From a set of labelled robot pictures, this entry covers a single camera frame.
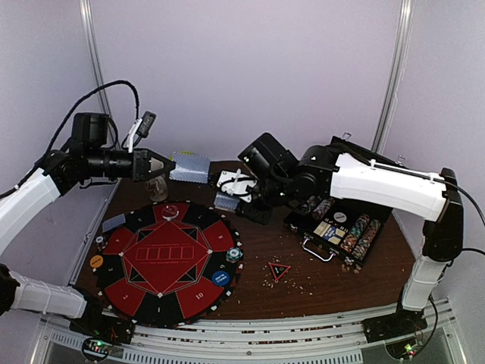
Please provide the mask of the blue playing card deck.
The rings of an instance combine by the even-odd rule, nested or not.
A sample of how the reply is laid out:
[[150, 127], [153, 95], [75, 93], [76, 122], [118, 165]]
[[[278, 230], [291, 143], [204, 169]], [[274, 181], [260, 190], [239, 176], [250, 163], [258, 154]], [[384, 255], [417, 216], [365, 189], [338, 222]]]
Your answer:
[[217, 192], [214, 198], [214, 207], [227, 212], [235, 212], [239, 205], [239, 197]]

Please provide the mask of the black poker chip case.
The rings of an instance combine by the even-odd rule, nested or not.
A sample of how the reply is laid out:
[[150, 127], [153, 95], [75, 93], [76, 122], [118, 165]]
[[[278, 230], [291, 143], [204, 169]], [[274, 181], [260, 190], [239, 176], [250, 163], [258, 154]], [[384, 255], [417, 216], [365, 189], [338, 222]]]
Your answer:
[[336, 160], [343, 147], [359, 155], [370, 155], [365, 149], [334, 137], [330, 145], [308, 148], [290, 169], [283, 164], [277, 166], [289, 179], [284, 193], [292, 197], [291, 212], [283, 224], [302, 238], [300, 246], [313, 259], [338, 259], [347, 271], [358, 272], [365, 266], [393, 208], [330, 195], [330, 184], [336, 181], [338, 170]]

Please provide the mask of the aluminium post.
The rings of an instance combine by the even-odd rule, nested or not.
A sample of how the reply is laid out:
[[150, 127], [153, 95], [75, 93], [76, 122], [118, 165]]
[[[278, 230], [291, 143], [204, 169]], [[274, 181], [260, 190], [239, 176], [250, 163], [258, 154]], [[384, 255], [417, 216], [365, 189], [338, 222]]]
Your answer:
[[[98, 44], [95, 36], [95, 26], [92, 16], [92, 6], [90, 0], [79, 0], [81, 24], [86, 38], [89, 60], [94, 76], [95, 87], [105, 84], [102, 72], [102, 63], [99, 55]], [[103, 114], [112, 117], [111, 106], [108, 101], [106, 89], [97, 92], [97, 98]], [[113, 120], [108, 122], [108, 145], [112, 150], [121, 150], [119, 131]]]
[[404, 74], [406, 57], [408, 54], [414, 3], [415, 2], [412, 0], [401, 1], [390, 74], [371, 147], [371, 150], [378, 154], [382, 154], [385, 149], [397, 105], [398, 88]]

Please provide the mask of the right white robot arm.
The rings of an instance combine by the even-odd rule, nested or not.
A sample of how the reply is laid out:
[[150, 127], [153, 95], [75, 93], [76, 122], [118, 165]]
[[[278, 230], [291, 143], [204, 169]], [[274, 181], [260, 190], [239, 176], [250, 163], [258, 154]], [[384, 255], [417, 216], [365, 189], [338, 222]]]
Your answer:
[[263, 221], [259, 212], [311, 196], [370, 202], [423, 218], [422, 251], [403, 287], [402, 307], [389, 317], [388, 326], [402, 335], [417, 323], [417, 311], [463, 248], [464, 209], [453, 170], [413, 171], [337, 137], [296, 158], [270, 133], [259, 136], [238, 158], [256, 179], [249, 189], [252, 200], [242, 208], [253, 221]]

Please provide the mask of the orange big blind button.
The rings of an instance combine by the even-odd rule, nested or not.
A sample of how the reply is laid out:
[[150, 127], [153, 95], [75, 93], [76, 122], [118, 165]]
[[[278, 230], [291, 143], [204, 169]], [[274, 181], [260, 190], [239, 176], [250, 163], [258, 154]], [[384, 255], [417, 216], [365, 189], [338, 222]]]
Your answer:
[[103, 262], [104, 259], [102, 255], [95, 255], [90, 259], [89, 265], [91, 268], [97, 269], [103, 265]]

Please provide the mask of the single blue playing card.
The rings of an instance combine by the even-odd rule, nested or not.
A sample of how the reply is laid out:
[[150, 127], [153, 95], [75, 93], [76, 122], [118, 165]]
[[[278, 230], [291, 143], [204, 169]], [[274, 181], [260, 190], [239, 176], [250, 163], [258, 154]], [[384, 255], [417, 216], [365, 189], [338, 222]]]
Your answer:
[[125, 214], [119, 214], [102, 222], [102, 232], [111, 231], [126, 222]]

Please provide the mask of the red black triangle token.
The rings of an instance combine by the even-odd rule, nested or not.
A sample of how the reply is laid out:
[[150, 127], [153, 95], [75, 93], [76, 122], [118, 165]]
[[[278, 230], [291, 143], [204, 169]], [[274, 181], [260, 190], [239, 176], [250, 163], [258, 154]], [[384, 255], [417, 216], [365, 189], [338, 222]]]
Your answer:
[[278, 282], [291, 269], [290, 265], [277, 264], [273, 262], [269, 262], [268, 265], [276, 282]]

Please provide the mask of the white round button in case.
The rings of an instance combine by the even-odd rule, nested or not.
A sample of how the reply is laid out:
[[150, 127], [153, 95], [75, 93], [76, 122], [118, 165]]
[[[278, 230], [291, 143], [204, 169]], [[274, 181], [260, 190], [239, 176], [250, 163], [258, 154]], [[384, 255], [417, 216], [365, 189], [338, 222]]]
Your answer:
[[342, 224], [347, 220], [347, 216], [343, 212], [335, 212], [333, 215], [333, 219]]

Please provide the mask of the teal poker chip stack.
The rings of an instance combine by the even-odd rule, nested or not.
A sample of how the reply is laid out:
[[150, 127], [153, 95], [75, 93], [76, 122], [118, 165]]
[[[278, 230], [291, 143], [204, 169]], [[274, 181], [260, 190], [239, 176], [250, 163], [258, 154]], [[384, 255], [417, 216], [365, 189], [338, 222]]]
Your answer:
[[233, 247], [226, 253], [226, 260], [231, 263], [238, 262], [243, 257], [243, 251], [239, 247]]

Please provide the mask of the white printed mug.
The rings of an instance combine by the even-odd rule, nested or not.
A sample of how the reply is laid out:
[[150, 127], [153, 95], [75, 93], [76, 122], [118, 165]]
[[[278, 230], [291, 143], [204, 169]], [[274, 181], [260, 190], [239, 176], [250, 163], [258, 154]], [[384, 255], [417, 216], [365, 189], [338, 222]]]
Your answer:
[[162, 176], [146, 181], [145, 188], [149, 193], [150, 200], [153, 202], [163, 202], [168, 197], [167, 183]]

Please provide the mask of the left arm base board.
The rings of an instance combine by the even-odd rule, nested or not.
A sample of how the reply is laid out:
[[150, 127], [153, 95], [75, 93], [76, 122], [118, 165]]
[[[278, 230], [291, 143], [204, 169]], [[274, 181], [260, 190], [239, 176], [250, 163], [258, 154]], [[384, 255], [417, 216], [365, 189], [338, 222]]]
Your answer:
[[130, 344], [135, 331], [131, 321], [114, 316], [103, 316], [102, 328], [90, 328], [80, 318], [69, 318], [69, 329], [86, 336], [81, 343], [81, 353], [90, 362], [101, 362], [114, 354], [120, 354], [123, 344]]

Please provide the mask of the aluminium front rail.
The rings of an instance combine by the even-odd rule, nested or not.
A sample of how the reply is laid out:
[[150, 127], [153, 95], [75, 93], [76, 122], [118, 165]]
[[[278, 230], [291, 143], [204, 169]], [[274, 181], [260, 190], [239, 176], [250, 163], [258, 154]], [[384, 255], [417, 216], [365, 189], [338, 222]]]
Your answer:
[[137, 326], [106, 363], [395, 363], [390, 351], [417, 339], [427, 346], [413, 363], [466, 363], [448, 300], [425, 309], [428, 326], [369, 342], [362, 321], [394, 312], [380, 306], [329, 315], [258, 320], [201, 320], [176, 329]]

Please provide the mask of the clear dealer button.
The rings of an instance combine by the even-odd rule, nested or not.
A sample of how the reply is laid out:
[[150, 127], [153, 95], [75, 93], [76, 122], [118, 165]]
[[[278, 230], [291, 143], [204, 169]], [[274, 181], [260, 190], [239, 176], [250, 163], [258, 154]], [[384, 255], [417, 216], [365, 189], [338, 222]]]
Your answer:
[[176, 205], [165, 205], [161, 210], [161, 217], [171, 221], [179, 215], [180, 211]]

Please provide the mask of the blue small blind button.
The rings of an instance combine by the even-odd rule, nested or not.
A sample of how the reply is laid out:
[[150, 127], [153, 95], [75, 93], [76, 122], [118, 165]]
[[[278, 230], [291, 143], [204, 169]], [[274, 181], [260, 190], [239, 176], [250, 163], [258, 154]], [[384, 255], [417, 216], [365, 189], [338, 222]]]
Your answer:
[[230, 274], [222, 270], [216, 271], [211, 280], [216, 286], [223, 287], [230, 283]]

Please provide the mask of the boxed card deck in case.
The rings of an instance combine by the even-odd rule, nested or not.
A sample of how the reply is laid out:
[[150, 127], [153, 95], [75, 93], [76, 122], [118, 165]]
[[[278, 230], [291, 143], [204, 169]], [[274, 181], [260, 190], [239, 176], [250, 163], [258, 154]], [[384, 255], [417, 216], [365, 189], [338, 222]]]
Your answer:
[[346, 235], [346, 231], [337, 227], [334, 224], [329, 224], [325, 221], [319, 223], [319, 225], [314, 229], [314, 234], [326, 240], [328, 243], [333, 245], [339, 245]]

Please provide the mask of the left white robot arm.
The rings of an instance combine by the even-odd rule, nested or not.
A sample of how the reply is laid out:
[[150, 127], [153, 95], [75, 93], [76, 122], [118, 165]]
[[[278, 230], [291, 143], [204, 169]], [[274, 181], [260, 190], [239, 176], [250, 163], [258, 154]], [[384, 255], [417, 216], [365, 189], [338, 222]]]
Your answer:
[[[99, 113], [76, 114], [70, 138], [63, 148], [48, 152], [26, 181], [2, 198], [1, 249], [6, 250], [46, 206], [91, 177], [145, 182], [174, 170], [175, 164], [170, 159], [136, 147], [139, 139], [149, 135], [155, 119], [155, 114], [145, 112], [130, 128], [128, 147], [109, 149], [105, 144], [112, 119]], [[94, 299], [75, 288], [27, 278], [6, 265], [1, 266], [2, 312], [21, 309], [78, 319], [93, 337], [101, 337], [108, 331], [109, 321], [95, 305]]]

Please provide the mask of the right aluminium post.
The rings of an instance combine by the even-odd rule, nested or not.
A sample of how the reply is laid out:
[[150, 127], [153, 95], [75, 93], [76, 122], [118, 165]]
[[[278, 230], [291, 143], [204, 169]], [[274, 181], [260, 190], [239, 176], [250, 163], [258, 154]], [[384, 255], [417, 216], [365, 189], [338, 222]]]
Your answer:
[[414, 3], [415, 2], [412, 0], [401, 1], [390, 74], [371, 147], [371, 150], [378, 154], [382, 154], [385, 149], [397, 105], [398, 88], [404, 74], [406, 57], [408, 54]]

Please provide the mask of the left aluminium post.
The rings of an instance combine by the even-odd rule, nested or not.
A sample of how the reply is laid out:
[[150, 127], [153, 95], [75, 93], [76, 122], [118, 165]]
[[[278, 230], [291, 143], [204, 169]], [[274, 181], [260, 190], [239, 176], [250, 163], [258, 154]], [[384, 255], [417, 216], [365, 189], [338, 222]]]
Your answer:
[[[95, 26], [92, 16], [92, 6], [90, 0], [79, 0], [81, 24], [86, 38], [89, 60], [94, 76], [95, 87], [105, 84], [102, 72], [102, 63], [99, 55], [98, 44], [95, 36]], [[108, 101], [106, 89], [97, 92], [97, 98], [103, 114], [112, 117], [111, 106]], [[113, 120], [108, 122], [108, 145], [112, 150], [121, 150], [119, 131]]]

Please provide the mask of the round red black poker mat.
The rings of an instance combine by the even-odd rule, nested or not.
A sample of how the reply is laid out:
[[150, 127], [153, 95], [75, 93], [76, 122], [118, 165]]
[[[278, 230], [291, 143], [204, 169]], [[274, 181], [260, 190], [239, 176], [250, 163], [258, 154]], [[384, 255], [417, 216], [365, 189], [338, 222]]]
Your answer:
[[[165, 205], [179, 215], [161, 217]], [[236, 288], [243, 257], [226, 260], [233, 247], [243, 251], [239, 231], [213, 208], [189, 200], [154, 203], [125, 214], [126, 222], [105, 235], [104, 262], [92, 271], [100, 295], [116, 313], [138, 325], [173, 328], [217, 310]], [[219, 287], [216, 271], [230, 274]]]

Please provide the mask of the right arm base board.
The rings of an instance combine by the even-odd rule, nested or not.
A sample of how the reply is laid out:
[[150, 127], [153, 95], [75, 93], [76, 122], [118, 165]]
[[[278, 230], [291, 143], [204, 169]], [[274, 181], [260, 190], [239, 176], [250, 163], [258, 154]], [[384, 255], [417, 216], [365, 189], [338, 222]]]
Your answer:
[[367, 342], [383, 341], [386, 352], [399, 361], [413, 359], [424, 345], [428, 324], [424, 317], [398, 317], [397, 314], [368, 318], [362, 322]]

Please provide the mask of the poker chip row two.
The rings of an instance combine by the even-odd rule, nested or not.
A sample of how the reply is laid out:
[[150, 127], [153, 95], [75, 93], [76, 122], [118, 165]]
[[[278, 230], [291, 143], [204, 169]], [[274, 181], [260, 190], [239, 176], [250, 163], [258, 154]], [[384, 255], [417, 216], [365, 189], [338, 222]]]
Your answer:
[[359, 238], [355, 248], [352, 251], [352, 256], [358, 261], [362, 261], [366, 256], [372, 241], [377, 236], [381, 227], [381, 223], [377, 219], [371, 220], [366, 230]]

